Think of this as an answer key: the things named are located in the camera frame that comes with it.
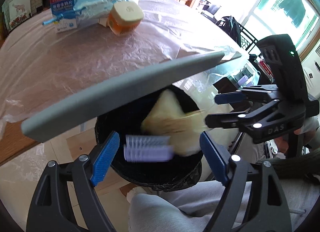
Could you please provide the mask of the dark green sleeve forearm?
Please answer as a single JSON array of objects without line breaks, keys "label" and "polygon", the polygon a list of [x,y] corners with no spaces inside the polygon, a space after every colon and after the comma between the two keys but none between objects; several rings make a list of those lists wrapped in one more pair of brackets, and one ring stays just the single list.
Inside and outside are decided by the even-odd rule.
[{"label": "dark green sleeve forearm", "polygon": [[279,179],[303,179],[314,185],[319,185],[319,149],[313,152],[289,159],[260,159],[255,164],[269,161]]}]

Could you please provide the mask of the right hand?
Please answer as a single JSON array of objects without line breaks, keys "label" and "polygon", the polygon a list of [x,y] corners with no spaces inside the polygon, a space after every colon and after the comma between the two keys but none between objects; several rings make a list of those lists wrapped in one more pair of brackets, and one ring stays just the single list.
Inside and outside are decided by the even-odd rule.
[{"label": "right hand", "polygon": [[289,149],[289,142],[284,137],[278,137],[274,139],[274,142],[281,153],[287,153]]}]

